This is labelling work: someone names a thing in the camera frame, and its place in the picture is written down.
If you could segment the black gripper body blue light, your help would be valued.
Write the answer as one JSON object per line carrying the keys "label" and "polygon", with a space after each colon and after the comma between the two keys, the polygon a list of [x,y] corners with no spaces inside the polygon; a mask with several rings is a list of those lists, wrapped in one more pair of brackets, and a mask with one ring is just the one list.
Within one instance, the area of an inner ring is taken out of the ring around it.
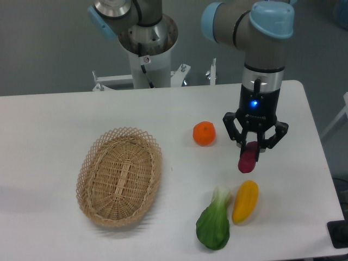
{"label": "black gripper body blue light", "polygon": [[264,133],[278,125],[276,116],[280,89],[273,92],[255,94],[241,86],[239,108],[236,118],[242,127],[242,133]]}

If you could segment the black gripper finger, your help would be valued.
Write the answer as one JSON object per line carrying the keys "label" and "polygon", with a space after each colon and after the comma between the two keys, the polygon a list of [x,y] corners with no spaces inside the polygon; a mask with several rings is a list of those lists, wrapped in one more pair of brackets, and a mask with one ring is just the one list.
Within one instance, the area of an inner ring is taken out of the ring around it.
{"label": "black gripper finger", "polygon": [[275,133],[268,139],[265,139],[265,132],[257,133],[257,152],[256,161],[259,160],[259,154],[266,149],[274,148],[278,142],[287,134],[289,125],[285,122],[277,121],[275,123]]}
{"label": "black gripper finger", "polygon": [[246,148],[246,138],[247,138],[247,130],[242,128],[241,133],[238,131],[234,120],[238,120],[239,111],[236,112],[227,112],[225,113],[222,121],[226,127],[226,131],[229,135],[229,138],[232,141],[236,141],[237,145],[240,148],[240,155],[242,155]]}

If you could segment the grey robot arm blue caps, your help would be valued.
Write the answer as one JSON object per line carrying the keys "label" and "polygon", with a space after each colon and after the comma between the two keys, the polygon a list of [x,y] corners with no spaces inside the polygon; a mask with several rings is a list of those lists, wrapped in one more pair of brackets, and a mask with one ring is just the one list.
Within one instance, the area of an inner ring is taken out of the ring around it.
{"label": "grey robot arm blue caps", "polygon": [[[136,89],[173,85],[170,53],[178,32],[161,1],[94,1],[88,14],[106,38],[118,38],[128,52]],[[243,160],[257,161],[288,131],[276,108],[293,24],[292,1],[215,2],[201,16],[206,38],[245,53],[239,108],[223,117]]]}

